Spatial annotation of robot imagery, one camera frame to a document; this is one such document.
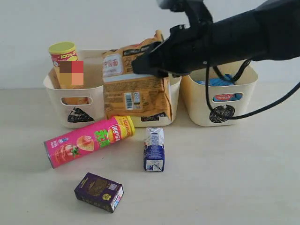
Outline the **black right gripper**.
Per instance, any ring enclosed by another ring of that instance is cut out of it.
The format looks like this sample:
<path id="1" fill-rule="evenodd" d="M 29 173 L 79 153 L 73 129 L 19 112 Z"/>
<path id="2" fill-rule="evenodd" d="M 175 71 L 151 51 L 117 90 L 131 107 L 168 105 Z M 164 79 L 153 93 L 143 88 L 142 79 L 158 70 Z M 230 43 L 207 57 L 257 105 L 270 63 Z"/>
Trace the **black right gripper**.
<path id="1" fill-rule="evenodd" d="M 132 61 L 133 72 L 165 78 L 168 73 L 185 76 L 205 68 L 212 57 L 212 25 L 200 23 L 189 28 L 184 24 L 171 27 L 168 39 L 152 43 L 144 55 Z M 152 67 L 150 61 L 161 61 L 161 70 Z"/>

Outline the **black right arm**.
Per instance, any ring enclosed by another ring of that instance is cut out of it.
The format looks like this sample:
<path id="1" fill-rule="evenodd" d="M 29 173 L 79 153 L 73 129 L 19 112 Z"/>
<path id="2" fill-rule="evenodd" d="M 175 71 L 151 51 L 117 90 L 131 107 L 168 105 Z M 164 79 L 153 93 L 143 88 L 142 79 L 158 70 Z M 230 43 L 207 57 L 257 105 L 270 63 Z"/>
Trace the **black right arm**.
<path id="1" fill-rule="evenodd" d="M 132 62 L 133 72 L 188 75 L 241 60 L 290 60 L 300 55 L 300 3 L 268 0 L 255 9 L 214 22 L 202 0 L 160 0 L 161 9 L 183 12 L 190 26 L 170 29 Z"/>

